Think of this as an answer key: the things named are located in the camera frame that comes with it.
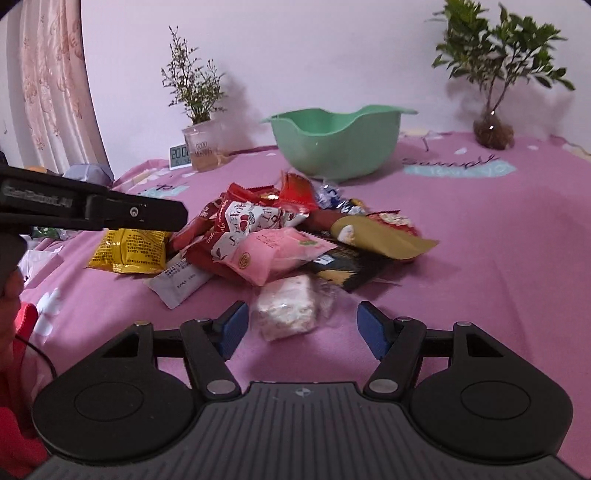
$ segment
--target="potted plant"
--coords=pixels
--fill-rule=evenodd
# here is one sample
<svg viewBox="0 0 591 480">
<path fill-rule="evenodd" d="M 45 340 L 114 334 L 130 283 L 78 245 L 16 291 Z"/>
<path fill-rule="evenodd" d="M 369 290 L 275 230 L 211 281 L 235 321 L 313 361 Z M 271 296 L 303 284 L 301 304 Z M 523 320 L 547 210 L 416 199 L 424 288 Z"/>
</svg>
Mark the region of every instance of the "potted plant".
<svg viewBox="0 0 591 480">
<path fill-rule="evenodd" d="M 178 36 L 178 27 L 168 28 L 173 36 L 170 44 L 171 61 L 162 69 L 162 85 L 172 88 L 174 99 L 169 106 L 184 105 L 192 125 L 183 130 L 191 163 L 197 170 L 210 170 L 220 165 L 218 125 L 213 112 L 224 109 L 217 103 L 225 97 L 221 79 L 213 60 L 196 66 L 200 58 L 194 57 L 197 48 L 189 48 L 186 38 Z"/>
<path fill-rule="evenodd" d="M 447 21 L 440 52 L 433 67 L 446 65 L 449 78 L 466 77 L 479 86 L 486 103 L 474 122 L 474 133 L 484 147 L 504 150 L 513 145 L 513 129 L 498 118 L 497 109 L 511 85 L 518 79 L 535 79 L 546 88 L 561 83 L 574 85 L 564 76 L 566 68 L 554 68 L 553 43 L 566 41 L 552 24 L 538 25 L 532 17 L 520 17 L 501 8 L 500 23 L 491 27 L 483 16 L 488 11 L 472 0 L 446 0 L 435 20 Z"/>
</svg>

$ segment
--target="pink bedsheet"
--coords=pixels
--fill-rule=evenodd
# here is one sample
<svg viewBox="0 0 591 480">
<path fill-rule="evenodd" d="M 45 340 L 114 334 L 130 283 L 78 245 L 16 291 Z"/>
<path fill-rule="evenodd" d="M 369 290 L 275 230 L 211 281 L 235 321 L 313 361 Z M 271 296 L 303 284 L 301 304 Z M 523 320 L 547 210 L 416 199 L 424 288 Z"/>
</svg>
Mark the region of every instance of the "pink bedsheet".
<svg viewBox="0 0 591 480">
<path fill-rule="evenodd" d="M 347 196 L 362 199 L 372 210 L 401 209 L 424 236 L 441 244 L 414 265 L 382 275 L 390 283 L 341 293 L 335 313 L 339 327 L 271 344 L 249 332 L 228 363 L 240 383 L 363 384 L 376 360 L 356 331 L 355 309 L 361 300 L 436 329 L 469 320 L 568 392 L 574 420 L 560 456 L 584 476 L 591 475 L 591 165 L 529 138 L 497 153 L 509 167 L 496 157 L 488 161 L 490 154 L 470 134 L 405 138 L 395 153 L 398 161 L 347 184 Z M 472 165 L 479 156 L 481 164 Z M 430 170 L 414 174 L 421 162 Z M 119 188 L 139 193 L 158 185 L 186 186 L 174 199 L 183 201 L 193 217 L 230 182 L 245 187 L 273 183 L 286 165 L 276 151 L 242 154 L 219 170 L 200 174 L 169 172 L 166 162 L 150 161 L 128 173 Z M 147 168 L 156 170 L 133 185 L 130 179 Z M 469 177 L 477 172 L 474 168 L 489 168 L 480 172 L 488 177 Z M 85 269 L 101 237 L 84 232 L 66 241 L 60 252 L 64 263 L 23 294 L 41 310 L 33 341 L 58 372 L 134 321 L 169 329 L 195 317 L 216 317 L 235 300 L 251 299 L 250 289 L 216 279 L 171 311 L 137 278 Z M 186 378 L 180 362 L 167 360 L 161 366 Z M 423 375 L 442 366 L 426 362 Z M 23 381 L 31 397 L 47 378 L 47 369 L 30 352 Z"/>
</svg>

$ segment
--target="wall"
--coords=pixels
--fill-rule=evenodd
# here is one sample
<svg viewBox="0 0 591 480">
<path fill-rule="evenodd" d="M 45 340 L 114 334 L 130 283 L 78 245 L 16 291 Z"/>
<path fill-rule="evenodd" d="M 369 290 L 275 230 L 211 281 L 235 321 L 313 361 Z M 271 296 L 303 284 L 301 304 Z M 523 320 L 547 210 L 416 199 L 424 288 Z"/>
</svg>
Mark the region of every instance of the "wall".
<svg viewBox="0 0 591 480">
<path fill-rule="evenodd" d="M 0 20 L 0 147 L 13 167 L 37 164 L 22 95 L 21 11 L 19 3 Z"/>
<path fill-rule="evenodd" d="M 404 128 L 469 129 L 482 107 L 465 82 L 433 70 L 441 24 L 425 22 L 443 0 L 83 0 L 90 90 L 116 175 L 183 142 L 189 120 L 169 108 L 160 68 L 169 61 L 168 26 L 227 72 L 223 114 L 229 146 L 273 142 L 258 121 L 309 106 L 353 111 L 367 103 L 415 108 Z M 483 3 L 498 16 L 496 0 Z M 505 0 L 570 38 L 558 51 L 578 87 L 551 92 L 517 86 L 504 114 L 518 132 L 564 134 L 591 148 L 591 8 L 583 0 Z"/>
</svg>

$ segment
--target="pink curtain pattern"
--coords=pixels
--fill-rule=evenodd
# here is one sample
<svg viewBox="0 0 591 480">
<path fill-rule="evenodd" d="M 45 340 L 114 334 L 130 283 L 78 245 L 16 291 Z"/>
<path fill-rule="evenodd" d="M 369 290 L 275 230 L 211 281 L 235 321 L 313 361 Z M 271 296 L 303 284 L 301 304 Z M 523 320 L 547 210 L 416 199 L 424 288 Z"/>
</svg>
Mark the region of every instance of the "pink curtain pattern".
<svg viewBox="0 0 591 480">
<path fill-rule="evenodd" d="M 80 0 L 24 0 L 21 70 L 25 110 L 40 165 L 111 169 L 90 98 L 82 48 Z"/>
</svg>

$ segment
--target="black cable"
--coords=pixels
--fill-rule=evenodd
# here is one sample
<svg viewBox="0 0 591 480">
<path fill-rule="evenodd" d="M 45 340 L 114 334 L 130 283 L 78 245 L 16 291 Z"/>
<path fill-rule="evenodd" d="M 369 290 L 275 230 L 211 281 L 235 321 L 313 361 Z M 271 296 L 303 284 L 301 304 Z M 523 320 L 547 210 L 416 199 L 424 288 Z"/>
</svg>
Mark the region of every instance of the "black cable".
<svg viewBox="0 0 591 480">
<path fill-rule="evenodd" d="M 37 355 L 39 355 L 41 358 L 43 358 L 43 360 L 45 360 L 45 363 L 47 364 L 47 366 L 49 367 L 49 370 L 51 370 L 51 376 L 53 377 L 53 380 L 55 380 L 57 378 L 57 371 L 56 371 L 56 367 L 54 367 L 53 363 L 51 360 L 49 360 L 49 357 L 43 353 L 41 350 L 39 350 L 35 345 L 33 345 L 31 342 L 27 342 L 23 337 L 21 337 L 20 335 L 15 335 L 14 338 L 16 340 L 18 340 L 19 342 L 24 343 L 27 347 L 29 347 L 31 350 L 33 350 L 35 353 L 37 353 Z"/>
</svg>

